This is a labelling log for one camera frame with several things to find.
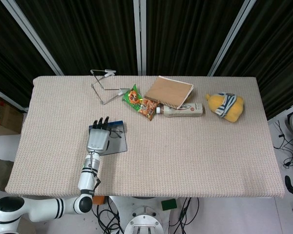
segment orange object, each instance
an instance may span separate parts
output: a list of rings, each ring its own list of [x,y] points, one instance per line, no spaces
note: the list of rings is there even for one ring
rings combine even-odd
[[[92,203],[95,205],[103,205],[105,203],[105,196],[94,196]]]

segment snack bag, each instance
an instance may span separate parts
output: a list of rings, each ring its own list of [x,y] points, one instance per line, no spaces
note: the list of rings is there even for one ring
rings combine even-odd
[[[123,95],[123,101],[127,102],[136,111],[139,111],[142,103],[142,96],[138,93],[136,85]]]
[[[153,119],[153,116],[156,112],[156,107],[159,103],[158,102],[155,102],[155,101],[151,101],[151,100],[148,100],[146,98],[144,98],[142,100],[142,104],[141,104],[141,108],[139,110],[139,112],[146,116],[148,118],[148,120],[152,120]]]

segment cable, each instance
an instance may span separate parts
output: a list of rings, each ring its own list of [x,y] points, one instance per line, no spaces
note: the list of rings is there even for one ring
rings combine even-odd
[[[179,214],[179,218],[178,218],[178,222],[173,224],[173,225],[169,225],[169,227],[174,227],[176,225],[178,225],[175,229],[175,231],[173,232],[173,234],[176,234],[176,232],[178,231],[179,227],[181,229],[181,234],[186,234],[186,231],[185,231],[185,226],[186,225],[189,225],[190,223],[193,222],[193,220],[196,218],[198,212],[199,212],[199,207],[200,207],[200,201],[199,199],[197,198],[197,210],[195,212],[195,215],[194,217],[191,219],[191,221],[189,221],[187,223],[187,211],[188,211],[188,208],[190,206],[190,203],[191,203],[191,197],[190,198],[186,198],[185,201],[184,201],[184,204],[182,206],[182,209],[181,209],[181,212]]]
[[[283,151],[290,152],[291,157],[288,157],[288,158],[286,158],[286,159],[283,161],[283,167],[286,168],[286,169],[289,169],[291,166],[293,166],[293,150],[290,149],[289,147],[287,147],[287,145],[291,145],[291,146],[293,146],[293,139],[291,139],[291,140],[287,140],[287,139],[285,138],[285,135],[284,135],[284,133],[283,133],[281,127],[280,127],[280,121],[279,121],[279,120],[278,120],[277,122],[275,122],[274,124],[275,124],[275,126],[278,127],[278,128],[277,128],[277,127],[276,127],[276,128],[277,128],[277,130],[281,133],[281,134],[279,135],[279,137],[282,137],[282,138],[283,138],[283,141],[282,141],[282,143],[281,143],[281,145],[280,145],[279,147],[275,147],[275,146],[273,146],[273,147],[274,147],[275,149],[277,149],[277,150],[283,150]]]
[[[91,208],[92,210],[92,213],[94,214],[94,216],[96,216],[96,218],[98,219],[98,223],[99,223],[99,226],[101,227],[101,229],[103,230],[103,233],[104,234],[111,234],[113,231],[117,231],[116,234],[119,234],[120,231],[122,233],[124,233],[123,229],[121,228],[121,224],[120,224],[120,218],[119,218],[119,213],[115,213],[112,208],[111,208],[111,205],[110,205],[110,201],[109,201],[109,197],[107,197],[107,204],[108,204],[108,209],[103,209],[103,210],[99,210],[99,205],[97,205],[97,209],[96,209],[96,213],[93,211],[93,208]],[[104,224],[101,220],[101,215],[104,213],[104,212],[107,212],[107,214],[112,214],[113,215],[113,218],[110,219],[109,223],[108,224]]]

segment white floor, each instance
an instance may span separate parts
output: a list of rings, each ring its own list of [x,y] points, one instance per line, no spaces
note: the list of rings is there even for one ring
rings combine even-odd
[[[281,128],[288,139],[293,138],[291,132],[281,119]],[[279,145],[280,134],[270,125],[272,141]],[[0,136],[0,158],[14,160],[20,135]],[[286,170],[282,167],[283,160],[288,156],[275,150],[280,165],[281,175],[289,175],[293,185],[293,167]],[[0,192],[0,197],[7,193]],[[200,210],[197,218],[186,226],[188,234],[293,234],[293,195],[286,191],[284,198],[200,198]],[[188,220],[194,215],[196,204],[190,206]],[[178,219],[180,210],[173,210],[171,223]],[[103,231],[97,219],[89,212],[85,215],[65,215],[61,219],[35,223],[38,234],[101,234]]]

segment plastic bottle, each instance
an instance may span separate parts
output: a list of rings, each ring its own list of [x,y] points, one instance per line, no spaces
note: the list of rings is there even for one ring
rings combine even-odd
[[[184,103],[177,110],[169,106],[158,106],[157,114],[164,114],[166,117],[200,117],[203,114],[203,105],[201,103]]]

